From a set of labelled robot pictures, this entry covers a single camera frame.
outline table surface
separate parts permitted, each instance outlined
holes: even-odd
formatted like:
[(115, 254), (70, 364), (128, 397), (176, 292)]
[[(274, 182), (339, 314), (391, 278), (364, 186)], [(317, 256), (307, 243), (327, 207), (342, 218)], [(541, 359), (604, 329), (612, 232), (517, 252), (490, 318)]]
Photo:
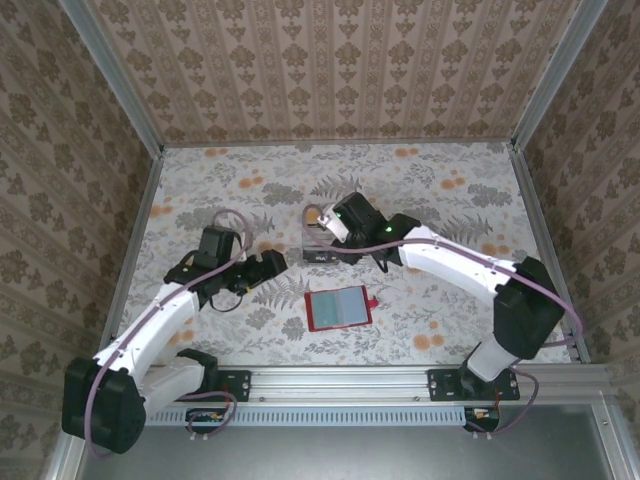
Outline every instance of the table surface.
[[(197, 248), (219, 209), (250, 221), (254, 252), (275, 248), (289, 268), (230, 313), (206, 306), (165, 347), (160, 360), (192, 347), (222, 365), (455, 364), (483, 340), (493, 314), (428, 273), (370, 260), (356, 266), (302, 261), (300, 214), (359, 190), (390, 217), (402, 212), (443, 236), (498, 258), (537, 250), (506, 144), (346, 144), (167, 149), (137, 259), (120, 333), (157, 293), (167, 270)], [(239, 227), (229, 217), (222, 221)], [(307, 291), (365, 285), (380, 305), (373, 324), (309, 332)], [(217, 299), (220, 307), (230, 299)], [(553, 334), (561, 335), (559, 328)], [(565, 363), (566, 348), (534, 360)]]

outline purple cable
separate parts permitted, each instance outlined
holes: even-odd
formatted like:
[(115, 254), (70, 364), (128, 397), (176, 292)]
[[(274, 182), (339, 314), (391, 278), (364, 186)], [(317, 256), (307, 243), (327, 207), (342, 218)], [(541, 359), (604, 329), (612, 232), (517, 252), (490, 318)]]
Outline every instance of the purple cable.
[(473, 423), (473, 422), (470, 422), (469, 420), (467, 420), (467, 424), (468, 425), (471, 425), (473, 428), (475, 428), (477, 431), (479, 431), (481, 433), (486, 433), (487, 435), (499, 435), (501, 433), (508, 432), (513, 427), (515, 427), (518, 424), (518, 422), (520, 422), (520, 420), (522, 420), (522, 418), (527, 414), (527, 412), (529, 410), (531, 410), (531, 407), (533, 407), (533, 402), (535, 402), (535, 400), (536, 400), (536, 398), (538, 396), (538, 391), (540, 390), (540, 382), (538, 382), (538, 379), (536, 377), (534, 377), (530, 373), (523, 372), (523, 371), (518, 370), (517, 368), (514, 368), (514, 367), (509, 368), (509, 370), (511, 370), (516, 375), (522, 375), (523, 377), (527, 377), (528, 379), (533, 381), (533, 393), (531, 394), (531, 397), (529, 397), (529, 401), (527, 402), (527, 404), (524, 406), (524, 408), (520, 411), (518, 416), (511, 423), (509, 423), (508, 425), (506, 425), (504, 427), (498, 428), (497, 430), (494, 430), (493, 432), (487, 432), (480, 425), (478, 425), (476, 423)]
[(244, 225), (244, 231), (245, 231), (246, 237), (245, 237), (244, 244), (240, 248), (240, 251), (238, 252), (238, 254), (235, 257), (233, 257), (231, 260), (229, 260), (227, 263), (225, 263), (224, 265), (221, 265), (220, 267), (216, 268), (215, 270), (212, 270), (211, 272), (205, 273), (204, 275), (201, 275), (200, 277), (196, 278), (195, 280), (190, 281), (189, 283), (183, 285), (182, 287), (177, 288), (173, 292), (169, 293), (162, 300), (160, 300), (160, 302), (156, 306), (154, 306), (151, 310), (149, 310), (149, 312), (135, 326), (135, 328), (133, 330), (131, 330), (131, 333), (129, 333), (129, 335), (127, 335), (125, 337), (125, 339), (122, 340), (122, 343), (120, 344), (119, 348), (113, 352), (113, 354), (104, 363), (102, 368), (98, 371), (98, 374), (96, 375), (96, 378), (93, 381), (93, 383), (91, 384), (91, 388), (89, 389), (89, 395), (87, 397), (87, 404), (86, 404), (85, 410), (84, 410), (84, 439), (85, 439), (85, 442), (87, 444), (87, 447), (89, 448), (89, 451), (91, 452), (91, 454), (94, 457), (104, 460), (104, 459), (109, 458), (111, 456), (110, 454), (102, 454), (102, 453), (100, 453), (100, 452), (98, 452), (96, 450), (96, 446), (93, 443), (93, 440), (91, 438), (91, 416), (93, 414), (93, 404), (95, 403), (95, 399), (96, 399), (96, 395), (98, 393), (98, 388), (100, 387), (100, 383), (102, 382), (102, 379), (104, 378), (105, 374), (109, 370), (109, 367), (113, 364), (113, 362), (116, 361), (118, 356), (121, 355), (121, 353), (120, 353), (121, 350), (126, 348), (127, 345), (129, 345), (131, 340), (133, 340), (133, 338), (138, 334), (138, 332), (140, 330), (142, 330), (142, 327), (144, 327), (149, 322), (149, 320), (151, 320), (153, 318), (153, 316), (158, 312), (158, 310), (160, 308), (162, 308), (169, 301), (171, 301), (171, 299), (175, 298), (177, 295), (179, 295), (182, 292), (188, 290), (189, 288), (193, 287), (194, 285), (197, 285), (200, 282), (208, 280), (209, 278), (214, 277), (214, 276), (218, 275), (219, 273), (225, 271), (226, 269), (230, 268), (253, 245), (253, 234), (250, 231), (249, 222), (247, 221), (247, 219), (240, 212), (237, 212), (236, 210), (232, 210), (232, 209), (229, 209), (229, 208), (221, 209), (221, 210), (219, 210), (218, 212), (215, 213), (215, 215), (212, 218), (212, 222), (214, 222), (215, 219), (218, 216), (220, 216), (222, 214), (226, 214), (226, 213), (231, 213), (231, 214), (237, 216), (240, 219), (240, 221), (243, 223), (243, 225)]
[[(422, 244), (422, 245), (435, 245), (436, 242), (430, 238), (409, 238), (409, 239), (405, 239), (405, 240), (397, 240), (395, 242), (389, 242), (389, 243), (384, 243), (382, 245), (376, 245), (375, 247), (365, 247), (365, 248), (341, 248), (341, 247), (334, 247), (333, 245), (330, 245), (326, 242), (324, 242), (321, 238), (319, 238), (316, 233), (309, 228), (309, 226), (307, 225), (307, 213), (309, 212), (309, 210), (317, 210), (318, 212), (320, 212), (320, 214), (322, 215), (322, 209), (317, 206), (317, 205), (307, 205), (304, 210), (302, 211), (302, 228), (304, 228), (304, 230), (307, 232), (307, 234), (320, 246), (326, 248), (327, 250), (336, 252), (336, 253), (345, 253), (345, 254), (349, 254), (349, 253), (373, 253), (373, 252), (378, 252), (380, 250), (385, 250), (387, 248), (394, 248), (394, 247), (401, 247), (402, 245), (410, 245), (410, 244)], [(532, 282), (531, 280), (529, 280), (528, 278), (523, 277), (522, 275), (519, 275), (517, 273), (511, 272), (509, 270), (507, 270), (504, 267), (501, 267), (499, 265), (495, 265), (493, 262), (486, 260), (485, 258), (482, 258), (481, 256), (478, 255), (473, 255), (465, 250), (462, 250), (460, 248), (457, 248), (454, 245), (449, 245), (447, 243), (438, 243), (438, 248), (445, 248), (447, 250), (450, 250), (454, 253), (457, 253), (458, 255), (465, 257), (469, 260), (473, 260), (476, 263), (479, 263), (480, 265), (486, 267), (486, 268), (491, 268), (493, 270), (495, 270), (496, 272), (500, 272), (504, 275), (507, 275), (510, 278), (513, 278), (514, 280), (517, 280), (518, 282), (526, 285), (529, 288), (532, 288), (533, 290), (545, 295), (546, 297), (550, 298), (551, 300), (553, 300), (554, 302), (556, 302), (558, 305), (560, 305), (562, 308), (564, 308), (564, 310), (569, 314), (569, 316), (572, 318), (573, 323), (574, 323), (574, 332), (573, 332), (573, 336), (568, 337), (564, 340), (559, 340), (556, 342), (547, 342), (544, 345), (542, 345), (542, 348), (548, 348), (548, 347), (559, 347), (559, 346), (563, 346), (563, 345), (572, 345), (577, 338), (582, 336), (582, 320), (580, 320), (580, 317), (578, 316), (578, 314), (575, 312), (575, 310), (571, 307), (571, 305), (569, 305), (567, 302), (565, 302), (563, 299), (561, 299), (558, 295), (556, 295), (555, 293), (553, 293), (552, 291), (544, 288), (541, 285), (538, 285), (535, 282)]]
[[(208, 398), (208, 397), (225, 397), (233, 402), (233, 410), (231, 410), (231, 413), (229, 414), (227, 419), (223, 421), (220, 425), (218, 425), (218, 427), (213, 432), (207, 434), (208, 437), (213, 437), (215, 435), (218, 435), (225, 428), (227, 428), (229, 423), (235, 418), (236, 410), (238, 410), (238, 399), (232, 393), (223, 392), (223, 391), (218, 391), (218, 392), (214, 391), (214, 392), (206, 392), (206, 393), (191, 393), (189, 395), (184, 395), (180, 397), (178, 400), (199, 400), (201, 398)], [(189, 433), (195, 435), (195, 432), (193, 431), (193, 420), (199, 417), (200, 415), (202, 415), (202, 412), (194, 412), (189, 417), (189, 423), (187, 424), (187, 430), (189, 431)]]

